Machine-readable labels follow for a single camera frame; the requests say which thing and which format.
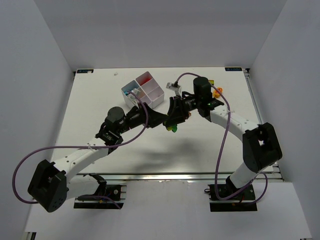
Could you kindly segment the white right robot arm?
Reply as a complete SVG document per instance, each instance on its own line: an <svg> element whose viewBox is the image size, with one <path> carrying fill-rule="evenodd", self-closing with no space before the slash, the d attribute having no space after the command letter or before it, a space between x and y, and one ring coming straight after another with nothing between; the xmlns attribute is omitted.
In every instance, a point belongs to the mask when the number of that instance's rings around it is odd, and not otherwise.
<svg viewBox="0 0 320 240"><path fill-rule="evenodd" d="M233 134L242 143L243 162L226 179L224 189L216 193L219 200L238 195L265 168L283 157L273 125L254 123L232 112L227 100L214 97L218 89L206 77L197 76L193 80L193 93L182 91L177 81L167 83L166 88L175 92L169 99L168 119L163 123L168 131L176 132L178 124L197 110L201 117L223 127L225 134Z"/></svg>

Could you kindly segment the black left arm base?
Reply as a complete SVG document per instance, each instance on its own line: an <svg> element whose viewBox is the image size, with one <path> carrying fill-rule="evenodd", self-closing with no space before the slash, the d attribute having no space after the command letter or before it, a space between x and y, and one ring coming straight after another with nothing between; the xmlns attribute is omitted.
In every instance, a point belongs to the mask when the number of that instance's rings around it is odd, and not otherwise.
<svg viewBox="0 0 320 240"><path fill-rule="evenodd" d="M98 184L92 194L82 194L75 199L74 209L121 210L127 194L127 185L108 183L96 173L84 175Z"/></svg>

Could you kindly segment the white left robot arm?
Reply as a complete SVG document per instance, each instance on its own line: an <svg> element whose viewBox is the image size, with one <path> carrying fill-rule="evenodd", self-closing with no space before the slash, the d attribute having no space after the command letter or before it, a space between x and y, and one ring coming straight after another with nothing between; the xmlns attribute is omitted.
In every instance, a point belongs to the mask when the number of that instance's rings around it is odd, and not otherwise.
<svg viewBox="0 0 320 240"><path fill-rule="evenodd" d="M146 103L134 106L128 113L119 106L112 107L98 133L85 148L78 148L52 162L43 160L37 165L28 193L49 213L70 198L107 196L107 182L102 176L96 173L79 175L79 172L115 151L123 142L123 133L138 126L154 128L167 118L168 115L153 110Z"/></svg>

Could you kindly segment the green lego piece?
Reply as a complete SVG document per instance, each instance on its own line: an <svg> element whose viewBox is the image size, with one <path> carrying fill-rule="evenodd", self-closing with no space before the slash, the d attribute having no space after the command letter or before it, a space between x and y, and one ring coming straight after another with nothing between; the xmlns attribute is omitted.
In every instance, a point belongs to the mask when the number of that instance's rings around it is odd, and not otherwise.
<svg viewBox="0 0 320 240"><path fill-rule="evenodd" d="M177 130L178 130L178 127L175 126L172 131L175 133Z"/></svg>

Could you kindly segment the yellow orange lego piece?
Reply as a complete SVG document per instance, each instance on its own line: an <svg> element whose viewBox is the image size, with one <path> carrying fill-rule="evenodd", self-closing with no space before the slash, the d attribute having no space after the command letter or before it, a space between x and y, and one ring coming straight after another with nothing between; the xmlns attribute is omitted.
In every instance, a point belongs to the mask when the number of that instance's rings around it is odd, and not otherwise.
<svg viewBox="0 0 320 240"><path fill-rule="evenodd" d="M214 98L219 98L221 96L221 93L223 93L223 88L218 87L217 90L214 90L212 95Z"/></svg>

